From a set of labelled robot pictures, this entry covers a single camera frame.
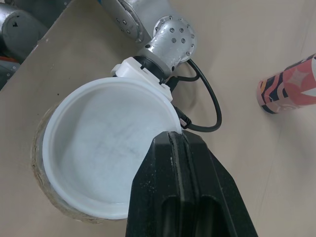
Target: black cable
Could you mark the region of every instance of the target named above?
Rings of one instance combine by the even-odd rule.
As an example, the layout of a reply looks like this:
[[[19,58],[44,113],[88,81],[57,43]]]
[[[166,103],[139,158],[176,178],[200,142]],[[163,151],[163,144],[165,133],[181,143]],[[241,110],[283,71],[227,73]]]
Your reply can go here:
[[[194,78],[191,78],[192,80],[183,80],[183,81],[194,81],[193,79],[197,80],[196,78],[202,79],[208,93],[210,94],[210,96],[213,100],[217,120],[216,120],[216,124],[214,126],[204,127],[204,126],[198,126],[198,125],[192,124],[191,120],[183,112],[181,112],[177,107],[175,107],[177,114],[180,116],[179,118],[180,118],[181,122],[185,121],[185,123],[184,123],[185,128],[188,128],[190,130],[197,131],[197,132],[216,131],[222,125],[222,112],[221,112],[221,108],[218,104],[217,98],[215,96],[215,93],[214,93],[212,87],[210,86],[210,84],[208,83],[206,77],[204,76],[204,74],[200,70],[200,68],[193,62],[192,59],[188,60],[188,64],[194,69],[194,71],[197,73],[197,75]],[[181,80],[182,78],[184,78],[184,77],[176,77],[176,79],[178,79],[178,80]]]

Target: table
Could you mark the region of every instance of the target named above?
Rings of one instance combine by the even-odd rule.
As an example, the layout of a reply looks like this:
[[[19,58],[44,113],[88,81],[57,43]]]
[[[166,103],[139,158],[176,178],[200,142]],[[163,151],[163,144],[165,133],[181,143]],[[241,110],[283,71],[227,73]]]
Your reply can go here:
[[[269,115],[255,91],[316,52],[316,2],[171,2],[197,32],[193,59],[222,108],[222,127],[200,135],[234,177],[258,235],[315,236],[316,107]],[[126,221],[84,224],[55,209],[33,177],[30,150],[52,105],[135,52],[97,1],[73,0],[0,92],[1,236],[124,236]],[[182,65],[176,73],[189,72]],[[195,124],[215,122],[201,81],[180,83],[173,97]]]

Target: white plastic bowl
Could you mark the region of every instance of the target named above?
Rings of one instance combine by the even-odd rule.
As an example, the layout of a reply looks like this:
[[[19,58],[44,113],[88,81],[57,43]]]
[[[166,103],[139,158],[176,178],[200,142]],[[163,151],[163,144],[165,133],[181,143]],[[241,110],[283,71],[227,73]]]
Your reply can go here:
[[[163,131],[181,133],[181,126],[157,89],[129,78],[92,81],[52,115],[43,139],[45,172],[77,210],[127,218],[132,180],[152,139]]]

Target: cable connector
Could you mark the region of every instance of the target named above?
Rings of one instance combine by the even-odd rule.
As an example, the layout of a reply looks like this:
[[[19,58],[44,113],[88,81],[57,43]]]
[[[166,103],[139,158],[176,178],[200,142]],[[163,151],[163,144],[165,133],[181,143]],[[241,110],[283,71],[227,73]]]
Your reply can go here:
[[[177,115],[179,117],[179,121],[181,124],[181,127],[183,129],[187,129],[191,125],[191,119],[189,119],[181,110],[179,110],[177,107],[173,106],[175,111],[177,112]]]

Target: bowl rim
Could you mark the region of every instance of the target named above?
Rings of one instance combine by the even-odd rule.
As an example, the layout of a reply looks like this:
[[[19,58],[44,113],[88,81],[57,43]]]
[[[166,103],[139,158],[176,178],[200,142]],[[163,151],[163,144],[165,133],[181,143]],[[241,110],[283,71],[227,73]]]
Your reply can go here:
[[[66,182],[60,182],[60,180],[58,179],[58,174],[56,174],[58,172],[56,171],[56,169],[53,168],[54,165],[52,164],[51,157],[53,156],[52,148],[57,127],[59,125],[59,122],[61,121],[61,118],[67,112],[67,110],[84,95],[103,87],[118,86],[118,84],[124,84],[124,86],[128,86],[129,84],[133,86],[136,85],[137,87],[141,87],[142,90],[150,92],[151,95],[162,101],[162,104],[165,105],[166,111],[169,112],[174,120],[175,131],[181,133],[181,125],[177,113],[174,110],[174,107],[158,89],[140,80],[115,77],[97,79],[88,82],[87,84],[82,85],[81,87],[73,91],[70,95],[68,95],[60,103],[60,105],[56,108],[53,115],[51,116],[44,133],[42,144],[42,158],[44,169],[49,182],[51,183],[57,194],[70,206],[85,214],[111,220],[127,218],[129,203],[104,203],[79,193]]]

